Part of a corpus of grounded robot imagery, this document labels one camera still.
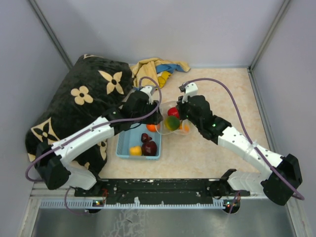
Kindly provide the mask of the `small orange mango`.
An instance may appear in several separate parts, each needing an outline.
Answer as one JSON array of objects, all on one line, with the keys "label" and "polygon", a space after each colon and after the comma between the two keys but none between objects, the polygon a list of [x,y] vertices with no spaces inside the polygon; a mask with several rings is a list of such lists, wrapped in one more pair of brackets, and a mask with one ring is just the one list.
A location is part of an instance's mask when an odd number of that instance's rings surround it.
[{"label": "small orange mango", "polygon": [[188,120],[181,121],[179,129],[184,131],[184,132],[189,132],[190,131],[190,122]]}]

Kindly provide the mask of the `clear zip top bag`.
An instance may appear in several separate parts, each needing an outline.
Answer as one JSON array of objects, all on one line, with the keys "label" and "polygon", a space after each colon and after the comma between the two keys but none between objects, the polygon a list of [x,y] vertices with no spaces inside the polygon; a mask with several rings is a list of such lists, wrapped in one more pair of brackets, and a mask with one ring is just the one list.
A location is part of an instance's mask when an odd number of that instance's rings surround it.
[{"label": "clear zip top bag", "polygon": [[167,135],[167,134],[170,134],[170,133],[175,133],[175,134],[178,134],[178,135],[188,135],[190,132],[191,132],[191,128],[192,128],[192,123],[190,122],[190,131],[189,132],[184,132],[182,130],[180,130],[179,128],[177,130],[174,130],[174,131],[170,131],[168,130],[165,125],[164,125],[164,120],[168,117],[167,115],[167,111],[172,108],[172,107],[176,107],[177,103],[176,101],[170,101],[170,102],[165,102],[165,103],[162,103],[159,107],[159,111],[161,113],[161,115],[163,116],[163,120],[158,124],[156,125],[157,126],[157,132],[161,135]]}]

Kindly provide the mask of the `green yellow mango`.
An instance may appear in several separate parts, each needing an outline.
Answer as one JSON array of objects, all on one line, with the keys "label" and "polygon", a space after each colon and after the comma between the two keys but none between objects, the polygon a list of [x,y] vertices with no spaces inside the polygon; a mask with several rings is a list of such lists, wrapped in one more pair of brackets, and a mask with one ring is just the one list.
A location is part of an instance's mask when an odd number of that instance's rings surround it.
[{"label": "green yellow mango", "polygon": [[170,131],[174,131],[177,130],[180,126],[180,120],[176,117],[176,116],[168,116],[165,120],[164,120],[164,125],[165,127],[170,130]]}]

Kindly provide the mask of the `orange tangerine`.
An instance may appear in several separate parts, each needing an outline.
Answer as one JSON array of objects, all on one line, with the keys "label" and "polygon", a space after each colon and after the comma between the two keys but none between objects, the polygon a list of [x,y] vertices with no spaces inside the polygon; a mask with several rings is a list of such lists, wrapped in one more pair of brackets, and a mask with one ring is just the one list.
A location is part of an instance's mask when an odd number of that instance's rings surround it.
[{"label": "orange tangerine", "polygon": [[147,124],[146,128],[150,131],[150,132],[157,132],[157,126],[154,124]]}]

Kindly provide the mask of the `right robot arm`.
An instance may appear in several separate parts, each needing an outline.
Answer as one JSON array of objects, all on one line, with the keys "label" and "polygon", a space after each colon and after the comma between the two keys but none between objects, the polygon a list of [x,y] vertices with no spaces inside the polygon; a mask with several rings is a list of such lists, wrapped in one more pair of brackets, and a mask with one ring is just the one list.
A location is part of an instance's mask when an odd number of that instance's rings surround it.
[{"label": "right robot arm", "polygon": [[284,206],[302,184],[299,161],[294,155],[283,156],[249,142],[230,122],[213,114],[204,96],[180,96],[176,108],[180,118],[190,121],[203,138],[232,151],[259,170],[259,180],[253,184],[261,186],[275,204]]}]

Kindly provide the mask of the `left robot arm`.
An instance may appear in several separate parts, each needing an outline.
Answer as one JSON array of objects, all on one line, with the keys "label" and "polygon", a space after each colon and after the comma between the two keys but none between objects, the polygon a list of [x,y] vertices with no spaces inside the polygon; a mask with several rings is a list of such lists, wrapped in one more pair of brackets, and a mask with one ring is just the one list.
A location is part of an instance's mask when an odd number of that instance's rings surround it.
[{"label": "left robot arm", "polygon": [[37,147],[35,168],[49,190],[63,185],[86,190],[92,196],[99,195],[103,184],[86,167],[74,167],[71,162],[79,155],[123,131],[135,123],[158,124],[161,101],[154,100],[154,90],[143,87],[132,92],[121,108],[107,110],[94,122],[51,145],[42,142]]}]

